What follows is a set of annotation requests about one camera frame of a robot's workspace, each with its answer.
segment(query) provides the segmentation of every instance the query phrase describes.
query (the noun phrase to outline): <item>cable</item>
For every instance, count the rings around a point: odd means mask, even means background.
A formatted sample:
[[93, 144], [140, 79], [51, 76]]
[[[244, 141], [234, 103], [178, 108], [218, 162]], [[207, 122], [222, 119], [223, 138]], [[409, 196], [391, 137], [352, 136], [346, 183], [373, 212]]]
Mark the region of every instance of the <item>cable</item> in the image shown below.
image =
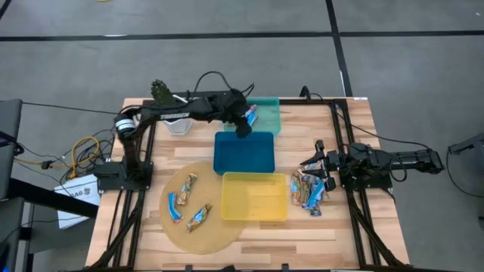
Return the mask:
[[247, 87], [245, 90], [241, 91], [241, 93], [243, 94], [244, 92], [246, 91], [249, 91], [246, 95], [245, 95], [245, 98], [248, 98], [250, 93], [254, 90], [256, 86], [252, 83], [249, 87]]
[[32, 106], [53, 107], [53, 108], [65, 109], [65, 110], [80, 110], [80, 111], [89, 112], [89, 113], [117, 114], [115, 112], [109, 112], [109, 111], [105, 111], [105, 110], [90, 110], [90, 109], [82, 109], [82, 108], [76, 108], [76, 107], [65, 107], [65, 106], [50, 105], [50, 104], [41, 104], [41, 103], [32, 103], [32, 102], [23, 102], [23, 103], [26, 104], [26, 105], [32, 105]]
[[[209, 72], [206, 72], [204, 73], [198, 80], [197, 80], [197, 84], [195, 85], [195, 88], [194, 88], [194, 92], [193, 92], [193, 95], [190, 96], [190, 100], [193, 100], [195, 98], [195, 94], [197, 93], [197, 90], [198, 90], [198, 85], [200, 84], [200, 82], [202, 81], [202, 79], [205, 77], [205, 76], [208, 76], [209, 74], [216, 74], [216, 75], [219, 75], [223, 82], [225, 83], [225, 86], [227, 86], [227, 88], [229, 90], [234, 90], [234, 88], [232, 88], [232, 86], [230, 86], [230, 84], [228, 84], [228, 81], [227, 79], [225, 78], [224, 74], [222, 74], [221, 72], [219, 71], [209, 71]], [[249, 91], [249, 94], [252, 92], [252, 90], [254, 89], [254, 84], [252, 83], [251, 85], [249, 85], [249, 87], [247, 87], [245, 90], [241, 91], [241, 93], [244, 93], [246, 91]]]
[[116, 205], [114, 206], [114, 213], [113, 213], [113, 220], [111, 221], [111, 228], [109, 229], [109, 236], [107, 237], [107, 245], [106, 248], [109, 247], [111, 243], [111, 237], [113, 235], [113, 229], [114, 229], [114, 223], [116, 222], [116, 216], [118, 214], [118, 206], [119, 206], [119, 201], [121, 200], [121, 195], [123, 194], [123, 191], [120, 190], [118, 193], [118, 198], [116, 199]]
[[12, 230], [4, 239], [1, 243], [7, 241], [7, 239], [15, 233], [15, 231], [21, 229], [23, 226], [25, 225], [28, 225], [28, 224], [31, 224], [31, 223], [54, 223], [54, 222], [57, 222], [57, 221], [67, 221], [67, 220], [73, 220], [73, 219], [77, 219], [77, 218], [81, 218], [81, 217], [84, 217], [84, 216], [76, 216], [76, 217], [73, 217], [73, 218], [65, 218], [65, 219], [55, 219], [55, 220], [50, 220], [50, 221], [45, 221], [45, 220], [33, 220], [33, 221], [29, 221], [29, 222], [26, 222], [24, 224], [21, 224], [20, 227], [17, 227], [16, 229]]
[[460, 188], [459, 185], [457, 185], [457, 183], [455, 183], [454, 178], [451, 175], [450, 166], [448, 164], [448, 155], [450, 155], [450, 153], [451, 153], [451, 147], [453, 147], [453, 146], [454, 145], [451, 145], [450, 147], [448, 147], [447, 154], [445, 155], [445, 164], [447, 165], [447, 174], [448, 174], [448, 177], [451, 179], [451, 181], [455, 185], [455, 187], [458, 188], [459, 191], [461, 191], [462, 193], [465, 193], [468, 196], [474, 196], [474, 197], [478, 197], [478, 198], [484, 198], [484, 196], [480, 196], [480, 195], [476, 195], [476, 194], [473, 194], [473, 193], [466, 192], [464, 189]]
[[86, 159], [84, 159], [84, 160], [80, 161], [80, 162], [79, 162], [79, 164], [81, 164], [81, 163], [83, 163], [83, 162], [87, 162], [87, 161], [89, 161], [91, 158], [93, 158], [93, 157], [95, 156], [95, 154], [96, 154], [97, 152], [99, 152], [99, 150], [100, 150], [100, 148], [101, 148], [101, 145], [99, 144], [98, 139], [96, 139], [96, 138], [94, 138], [94, 137], [92, 137], [92, 136], [84, 137], [84, 138], [82, 138], [82, 139], [78, 140], [78, 141], [77, 141], [77, 142], [74, 144], [73, 149], [72, 149], [72, 151], [71, 151], [71, 157], [70, 157], [70, 158], [72, 159], [73, 172], [72, 172], [72, 174], [69, 176], [69, 178], [76, 178], [76, 177], [77, 177], [77, 173], [76, 173], [76, 164], [77, 164], [77, 163], [76, 163], [76, 147], [77, 147], [77, 145], [78, 145], [78, 144], [80, 144], [80, 143], [81, 143], [82, 141], [84, 141], [84, 140], [93, 140], [93, 141], [96, 143], [96, 151], [94, 152], [94, 155], [93, 155], [93, 156], [89, 156], [88, 158], [86, 158]]
[[69, 193], [69, 191], [67, 191], [67, 190], [66, 190], [66, 188], [64, 188], [64, 186], [62, 185], [61, 181], [59, 181], [58, 179], [56, 179], [56, 178], [52, 177], [51, 175], [47, 175], [47, 174], [44, 174], [44, 173], [38, 172], [38, 171], [36, 171], [36, 170], [34, 170], [34, 169], [32, 169], [32, 168], [30, 168], [30, 167], [26, 166], [26, 165], [23, 165], [23, 164], [22, 164], [22, 163], [20, 163], [20, 162], [17, 162], [17, 164], [18, 164], [18, 165], [20, 165], [20, 166], [22, 166], [22, 167], [24, 167], [24, 168], [29, 169], [29, 170], [30, 170], [30, 171], [32, 171], [32, 172], [37, 173], [37, 174], [39, 174], [39, 175], [43, 175], [44, 177], [47, 177], [47, 178], [51, 178], [51, 179], [53, 179], [54, 181], [56, 181], [57, 183], [59, 183], [59, 185], [62, 187], [62, 189], [64, 189], [64, 190], [66, 191], [66, 193], [67, 193], [67, 195], [68, 195], [68, 196], [73, 197], [73, 195], [71, 195], [71, 194]]
[[[324, 104], [326, 104], [326, 105], [327, 105], [326, 101], [324, 101], [324, 98], [323, 98], [321, 95], [316, 94], [316, 93], [311, 93], [311, 94], [316, 95], [316, 96], [318, 96], [319, 98], [321, 98], [321, 101], [322, 101]], [[331, 108], [331, 107], [329, 107], [329, 108], [330, 108], [332, 111], [334, 111], [334, 112], [335, 112], [335, 113], [336, 113], [336, 114], [337, 114], [337, 115], [338, 115], [338, 116], [339, 116], [341, 119], [343, 119], [343, 120], [344, 120], [344, 117], [343, 117], [343, 116], [342, 116], [340, 113], [338, 113], [338, 112], [337, 112], [337, 110], [335, 110], [335, 109], [333, 109], [333, 108]], [[374, 133], [371, 133], [371, 132], [369, 132], [369, 131], [366, 131], [366, 130], [364, 130], [363, 128], [360, 128], [360, 127], [358, 127], [358, 126], [356, 126], [356, 125], [353, 125], [353, 124], [350, 124], [350, 125], [351, 125], [353, 128], [356, 128], [356, 129], [358, 129], [358, 130], [360, 130], [360, 131], [363, 131], [364, 133], [367, 133], [367, 134], [369, 134], [369, 135], [371, 135], [371, 136], [375, 136], [375, 137], [377, 137], [377, 138], [379, 138], [379, 139], [382, 139], [382, 140], [385, 140], [385, 141], [392, 141], [392, 142], [401, 143], [401, 144], [415, 144], [415, 145], [419, 145], [419, 146], [421, 146], [421, 147], [425, 147], [426, 149], [431, 149], [430, 147], [428, 147], [428, 146], [427, 146], [427, 145], [425, 145], [425, 144], [421, 144], [421, 143], [414, 142], [414, 141], [400, 141], [400, 140], [394, 140], [394, 139], [390, 139], [390, 138], [385, 138], [385, 137], [382, 137], [382, 136], [376, 135], [376, 134], [374, 134]]]
[[[403, 182], [403, 181], [406, 181], [407, 180], [407, 176], [408, 176], [407, 169], [406, 169], [405, 164], [403, 163], [402, 158], [400, 156], [394, 156], [394, 155], [386, 152], [385, 150], [374, 150], [374, 151], [375, 152], [385, 153], [386, 155], [392, 157], [392, 159], [387, 164], [390, 164], [389, 173], [390, 173], [390, 176], [393, 178], [394, 181]], [[403, 170], [403, 173], [404, 174], [403, 174], [403, 178], [402, 179], [395, 178], [395, 175], [393, 174], [392, 166], [393, 166], [393, 161], [395, 159], [397, 159], [398, 161], [400, 161], [400, 165], [403, 168], [402, 170]]]
[[394, 202], [394, 203], [396, 203], [395, 196], [393, 196], [393, 193], [392, 193], [392, 192], [390, 192], [389, 188], [381, 188], [381, 190], [383, 190], [383, 192], [385, 192], [385, 193], [388, 193], [388, 195], [389, 195], [390, 197], [392, 197], [393, 202]]
[[[111, 134], [113, 135], [112, 136], [112, 140], [111, 142], [109, 142], [108, 140], [102, 140], [102, 141], [99, 141], [97, 138], [95, 138], [96, 135], [100, 134], [101, 132], [104, 132], [104, 131], [109, 131], [111, 132]], [[98, 159], [102, 159], [102, 161], [104, 162], [104, 150], [108, 147], [108, 146], [112, 146], [113, 145], [113, 142], [114, 142], [114, 133], [113, 133], [113, 129], [103, 129], [103, 130], [100, 130], [96, 133], [94, 133], [92, 136], [88, 136], [88, 137], [84, 137], [80, 140], [78, 140], [73, 148], [71, 148], [70, 150], [68, 150], [67, 152], [64, 153], [63, 156], [67, 155], [69, 152], [71, 152], [71, 164], [68, 165], [66, 164], [61, 158], [57, 157], [57, 156], [52, 156], [52, 155], [40, 155], [38, 153], [35, 153], [33, 151], [31, 151], [31, 149], [28, 149], [26, 148], [27, 151], [31, 152], [32, 154], [36, 155], [36, 156], [41, 156], [41, 157], [52, 157], [52, 158], [56, 158], [55, 161], [53, 160], [48, 160], [48, 161], [44, 161], [44, 162], [35, 162], [35, 161], [31, 161], [31, 160], [27, 160], [27, 159], [19, 159], [19, 158], [14, 158], [14, 160], [16, 162], [24, 162], [24, 163], [27, 163], [27, 164], [31, 164], [31, 165], [37, 165], [37, 166], [41, 166], [41, 168], [43, 169], [48, 169], [48, 168], [69, 168], [68, 172], [67, 172], [67, 175], [63, 175], [63, 177], [60, 179], [60, 182], [62, 182], [63, 178], [66, 178], [66, 180], [68, 179], [72, 179], [72, 178], [75, 178], [77, 177], [78, 175], [78, 171], [76, 170], [77, 168], [80, 168], [80, 169], [87, 169], [89, 171], [91, 171], [96, 165], [98, 165], [96, 162]], [[77, 159], [73, 159], [73, 157], [75, 156], [75, 152], [76, 150], [81, 147], [82, 145], [86, 144], [87, 142], [89, 141], [94, 141], [95, 143], [92, 144], [91, 146], [87, 147], [86, 149], [84, 149], [80, 154], [79, 156], [77, 157]], [[102, 149], [101, 149], [101, 143], [107, 143], [106, 146], [104, 146]], [[96, 150], [94, 152], [89, 152], [91, 148], [93, 147], [96, 147]], [[62, 164], [53, 164], [54, 162], [62, 162]], [[89, 162], [88, 165], [86, 166], [82, 166], [81, 164], [83, 164], [84, 162]]]

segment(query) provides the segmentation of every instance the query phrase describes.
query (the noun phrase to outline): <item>yellow tray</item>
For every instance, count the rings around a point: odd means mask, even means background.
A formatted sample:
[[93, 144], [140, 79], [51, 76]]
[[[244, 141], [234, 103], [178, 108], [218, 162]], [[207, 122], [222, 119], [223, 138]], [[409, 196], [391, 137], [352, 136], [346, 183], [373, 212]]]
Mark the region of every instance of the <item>yellow tray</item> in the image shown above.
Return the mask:
[[222, 218], [244, 221], [286, 221], [286, 175], [226, 172], [222, 186]]

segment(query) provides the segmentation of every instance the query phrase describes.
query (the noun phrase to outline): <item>yellow cable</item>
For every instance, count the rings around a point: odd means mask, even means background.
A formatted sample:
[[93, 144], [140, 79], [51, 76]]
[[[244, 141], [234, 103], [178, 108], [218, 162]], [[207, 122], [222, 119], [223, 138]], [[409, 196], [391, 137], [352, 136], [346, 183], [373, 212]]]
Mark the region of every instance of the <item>yellow cable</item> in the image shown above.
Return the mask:
[[[77, 148], [77, 146], [80, 145], [83, 141], [88, 141], [88, 140], [93, 140], [96, 143], [96, 151], [93, 152], [93, 154], [90, 155], [89, 157], [83, 159], [79, 163], [76, 163], [76, 148]], [[70, 158], [72, 160], [72, 164], [71, 165], [68, 165], [68, 164], [57, 164], [57, 165], [50, 165], [50, 166], [52, 168], [60, 168], [60, 167], [72, 168], [73, 171], [70, 174], [69, 179], [76, 178], [77, 177], [76, 166], [79, 165], [79, 164], [81, 164], [81, 163], [87, 162], [90, 159], [93, 159], [95, 156], [97, 156], [97, 153], [100, 151], [100, 148], [101, 148], [101, 145], [99, 144], [98, 139], [96, 139], [95, 137], [92, 137], [92, 136], [84, 137], [84, 138], [78, 140], [74, 144], [73, 149], [70, 151]], [[28, 163], [28, 164], [31, 164], [31, 165], [42, 165], [41, 162], [34, 162], [34, 161], [31, 161], [31, 160], [28, 160], [28, 159], [18, 159], [18, 158], [14, 158], [14, 160], [17, 161], [17, 162], [24, 162], [24, 163]]]
[[41, 162], [29, 161], [28, 159], [18, 159], [18, 158], [14, 158], [14, 160], [17, 161], [17, 162], [25, 162], [25, 163], [33, 164], [33, 165], [42, 165]]
[[99, 144], [99, 141], [98, 139], [96, 139], [95, 137], [92, 137], [92, 136], [88, 136], [88, 137], [84, 137], [80, 140], [78, 140], [74, 145], [73, 145], [73, 149], [72, 151], [70, 152], [70, 158], [72, 160], [72, 167], [73, 167], [73, 172], [70, 174], [69, 178], [76, 178], [77, 177], [77, 173], [76, 173], [76, 148], [79, 144], [81, 144], [81, 142], [83, 142], [84, 140], [93, 140], [95, 143], [96, 143], [96, 151], [90, 155], [89, 157], [83, 159], [82, 161], [79, 162], [79, 164], [83, 163], [83, 162], [87, 162], [89, 161], [90, 159], [94, 158], [97, 153], [99, 152], [100, 148], [101, 148], [101, 145]]

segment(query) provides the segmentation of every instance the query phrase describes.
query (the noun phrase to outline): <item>blue tray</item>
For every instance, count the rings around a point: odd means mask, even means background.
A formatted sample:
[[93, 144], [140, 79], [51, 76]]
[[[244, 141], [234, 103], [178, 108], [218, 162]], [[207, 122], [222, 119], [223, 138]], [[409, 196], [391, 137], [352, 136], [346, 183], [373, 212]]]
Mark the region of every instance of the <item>blue tray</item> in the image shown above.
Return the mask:
[[252, 132], [238, 139], [234, 132], [215, 134], [213, 171], [273, 173], [274, 135], [271, 132]]

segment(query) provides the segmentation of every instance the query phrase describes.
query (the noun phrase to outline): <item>black stripe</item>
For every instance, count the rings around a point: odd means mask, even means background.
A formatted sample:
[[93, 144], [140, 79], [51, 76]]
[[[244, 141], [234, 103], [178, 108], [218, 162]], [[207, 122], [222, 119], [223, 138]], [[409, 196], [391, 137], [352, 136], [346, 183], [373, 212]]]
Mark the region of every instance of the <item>black stripe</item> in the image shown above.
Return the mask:
[[331, 32], [225, 32], [187, 34], [141, 34], [124, 36], [3, 36], [0, 42], [77, 42], [77, 41], [133, 41], [171, 39], [245, 39], [245, 38], [317, 38], [331, 37]]
[[345, 54], [343, 46], [341, 45], [340, 31], [338, 30], [338, 23], [336, 14], [334, 13], [334, 6], [331, 0], [326, 0], [327, 13], [330, 18], [331, 32], [333, 33], [334, 48], [338, 59], [338, 67], [340, 68], [341, 77], [343, 78], [343, 88], [347, 97], [353, 96], [351, 84], [349, 83], [349, 74], [346, 67]]
[[5, 2], [3, 3], [2, 8], [0, 8], [0, 20], [2, 19], [3, 14], [5, 14], [5, 12], [7, 11], [7, 8], [11, 2], [12, 0], [5, 0]]
[[340, 37], [481, 36], [484, 30], [340, 32]]

